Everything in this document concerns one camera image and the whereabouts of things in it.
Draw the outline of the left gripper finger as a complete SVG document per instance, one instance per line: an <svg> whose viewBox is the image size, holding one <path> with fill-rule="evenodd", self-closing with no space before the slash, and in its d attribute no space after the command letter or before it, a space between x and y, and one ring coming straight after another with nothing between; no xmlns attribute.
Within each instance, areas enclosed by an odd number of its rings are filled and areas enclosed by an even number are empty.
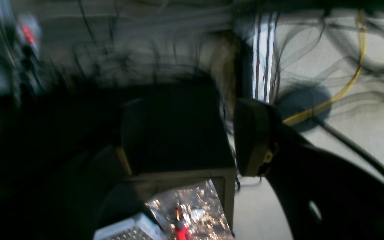
<svg viewBox="0 0 384 240"><path fill-rule="evenodd" d="M314 146L273 106L237 100L234 141L239 173L267 179L295 240L384 240L384 184Z"/></svg>

